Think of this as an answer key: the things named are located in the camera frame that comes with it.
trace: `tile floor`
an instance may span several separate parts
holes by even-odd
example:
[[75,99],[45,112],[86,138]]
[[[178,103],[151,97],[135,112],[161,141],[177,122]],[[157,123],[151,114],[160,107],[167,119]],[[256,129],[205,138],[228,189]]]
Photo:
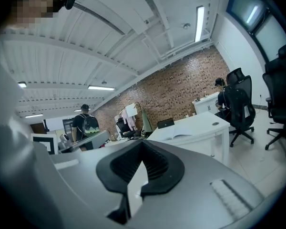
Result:
[[[256,118],[253,123],[255,131],[247,133],[254,138],[254,144],[244,136],[239,136],[230,148],[228,167],[243,176],[267,197],[274,191],[281,189],[286,184],[286,141],[276,141],[265,150],[276,133],[268,135],[268,128],[281,128],[281,124],[270,124],[272,119],[268,118],[265,110],[256,110]],[[200,142],[191,150],[210,155],[210,146],[215,145],[215,159],[221,161],[220,140],[215,138],[209,141]]]

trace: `backpack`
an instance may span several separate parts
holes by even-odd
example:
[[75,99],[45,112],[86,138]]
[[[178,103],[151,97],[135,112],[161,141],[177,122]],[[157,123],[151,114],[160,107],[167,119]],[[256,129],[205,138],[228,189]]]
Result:
[[85,116],[80,114],[85,120],[82,124],[82,134],[85,136],[92,136],[100,132],[99,123],[93,115]]

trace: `brick wall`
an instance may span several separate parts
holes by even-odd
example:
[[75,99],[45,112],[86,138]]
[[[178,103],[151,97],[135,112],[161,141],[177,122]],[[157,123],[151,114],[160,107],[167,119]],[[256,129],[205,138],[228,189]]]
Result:
[[[179,120],[186,114],[192,116],[192,101],[203,97],[204,91],[212,94],[217,91],[215,79],[226,78],[229,69],[212,46],[204,52],[195,52],[189,56],[166,66],[145,79],[141,80],[118,97],[113,98],[93,114],[97,118],[100,129],[116,132],[114,117],[127,105],[139,102],[147,112],[152,128],[155,129],[161,120],[173,118]],[[142,127],[138,108],[136,126]]]

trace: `office chair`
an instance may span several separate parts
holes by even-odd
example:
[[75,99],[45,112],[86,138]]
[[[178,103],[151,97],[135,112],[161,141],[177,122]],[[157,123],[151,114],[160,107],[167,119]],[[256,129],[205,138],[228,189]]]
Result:
[[[243,82],[246,84],[251,83],[251,77],[246,76],[246,79],[244,79]],[[230,124],[236,128],[236,130],[229,132],[230,134],[236,134],[230,147],[233,147],[233,143],[240,135],[249,138],[251,144],[253,144],[254,139],[246,133],[248,130],[254,131],[254,127],[250,127],[255,118],[255,109],[251,104],[251,99],[244,89],[237,88],[235,85],[229,85],[225,88],[225,96],[230,102]]]
[[269,134],[270,131],[278,133],[278,135],[265,146],[265,150],[268,150],[269,146],[281,137],[286,139],[286,51],[279,55],[279,58],[267,63],[265,70],[266,73],[263,74],[263,79],[270,95],[270,97],[266,99],[268,103],[268,116],[272,118],[273,121],[283,124],[283,129],[269,128],[267,130],[267,134]]
[[227,84],[228,85],[234,84],[234,83],[242,80],[244,77],[245,77],[245,75],[242,73],[241,68],[233,70],[227,75]]
[[132,139],[134,137],[135,134],[135,130],[131,130],[127,124],[127,120],[126,120],[126,124],[124,124],[124,119],[123,118],[119,118],[118,122],[116,123],[120,129],[120,133],[121,133],[121,137],[122,138],[128,138],[128,140]]

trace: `ceiling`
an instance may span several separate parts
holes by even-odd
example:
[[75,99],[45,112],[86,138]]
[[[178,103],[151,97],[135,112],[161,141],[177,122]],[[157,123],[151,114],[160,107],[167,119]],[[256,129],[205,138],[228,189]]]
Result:
[[[15,81],[27,84],[16,106],[20,117],[71,115],[83,103],[93,111],[155,71],[209,47],[219,6],[219,0],[76,2],[111,25],[73,7],[27,29],[6,29],[0,36],[3,67]],[[199,6],[205,6],[203,33],[194,42]],[[191,24],[187,30],[186,23]],[[115,91],[88,90],[89,85]]]

